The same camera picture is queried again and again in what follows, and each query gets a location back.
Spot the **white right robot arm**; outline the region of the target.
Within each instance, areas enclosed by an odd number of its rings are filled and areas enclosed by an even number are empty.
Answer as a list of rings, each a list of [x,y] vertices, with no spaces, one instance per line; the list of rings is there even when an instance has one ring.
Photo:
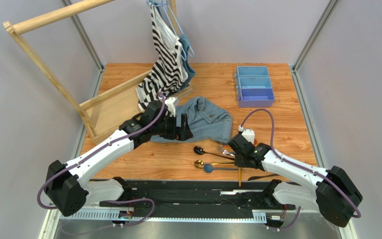
[[[254,145],[240,133],[227,144],[234,151],[237,167],[260,169],[291,180],[290,183],[277,180],[270,184],[267,192],[279,203],[317,211],[342,228],[350,219],[361,217],[358,206],[363,196],[344,169],[303,163],[276,151],[271,145]]]

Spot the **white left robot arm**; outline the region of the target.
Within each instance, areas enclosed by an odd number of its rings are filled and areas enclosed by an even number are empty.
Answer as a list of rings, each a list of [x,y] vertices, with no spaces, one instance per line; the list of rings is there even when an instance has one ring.
[[[176,98],[152,102],[144,112],[126,120],[106,140],[83,155],[48,167],[46,182],[40,188],[53,206],[65,216],[71,216],[83,206],[120,199],[129,189],[121,177],[93,181],[93,177],[120,156],[132,152],[153,136],[186,141],[193,137],[187,113],[176,111]]]

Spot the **dark blue plastic spoon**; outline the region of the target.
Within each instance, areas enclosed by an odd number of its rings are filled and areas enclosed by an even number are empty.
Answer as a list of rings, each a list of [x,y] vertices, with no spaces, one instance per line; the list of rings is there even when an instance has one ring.
[[[214,170],[238,171],[237,168],[214,167],[212,164],[205,164],[203,169],[206,173],[212,173]]]

